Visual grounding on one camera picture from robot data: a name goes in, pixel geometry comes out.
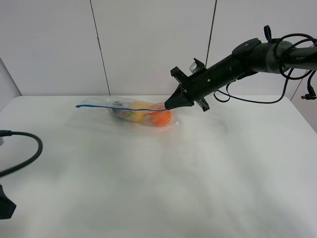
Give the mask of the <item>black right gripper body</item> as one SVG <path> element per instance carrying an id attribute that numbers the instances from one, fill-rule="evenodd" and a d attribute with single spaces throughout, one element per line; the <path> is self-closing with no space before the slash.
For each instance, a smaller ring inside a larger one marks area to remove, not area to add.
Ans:
<path id="1" fill-rule="evenodd" d="M 204 97 L 211 93 L 211 76 L 204 63 L 198 59 L 194 59 L 194 62 L 200 67 L 196 73 L 187 76 L 178 67 L 175 67 L 170 74 L 182 85 L 184 96 L 197 103 L 205 112 L 210 109 Z"/>

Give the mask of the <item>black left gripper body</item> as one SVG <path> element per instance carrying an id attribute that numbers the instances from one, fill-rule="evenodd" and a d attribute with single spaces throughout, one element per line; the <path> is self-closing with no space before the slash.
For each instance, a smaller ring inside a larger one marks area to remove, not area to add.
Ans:
<path id="1" fill-rule="evenodd" d="M 10 219 L 15 209 L 16 204 L 5 195 L 2 185 L 0 185 L 0 218 Z"/>

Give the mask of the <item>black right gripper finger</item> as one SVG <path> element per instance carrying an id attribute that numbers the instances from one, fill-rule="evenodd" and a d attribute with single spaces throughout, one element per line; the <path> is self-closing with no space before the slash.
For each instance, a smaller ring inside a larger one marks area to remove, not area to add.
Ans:
<path id="1" fill-rule="evenodd" d="M 194 102 L 187 99 L 184 95 L 172 95 L 164 102 L 164 106 L 167 110 L 172 110 L 181 107 L 192 107 Z"/>
<path id="2" fill-rule="evenodd" d="M 179 84 L 174 93 L 165 101 L 165 106 L 182 106 L 186 103 L 186 97 L 183 93 L 183 87 Z"/>

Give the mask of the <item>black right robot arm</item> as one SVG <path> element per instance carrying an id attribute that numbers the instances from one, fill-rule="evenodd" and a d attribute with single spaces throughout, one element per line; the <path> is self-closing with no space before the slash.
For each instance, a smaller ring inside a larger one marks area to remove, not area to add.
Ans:
<path id="1" fill-rule="evenodd" d="M 207 111 L 210 107 L 205 96 L 223 86 L 258 72 L 284 75 L 290 69 L 306 69 L 308 74 L 316 71 L 316 47 L 298 48 L 282 38 L 268 43 L 253 38 L 237 46 L 229 56 L 209 68 L 195 59 L 190 76 L 178 67 L 173 68 L 171 76 L 179 85 L 164 105 L 171 110 L 198 104 L 203 111 Z"/>

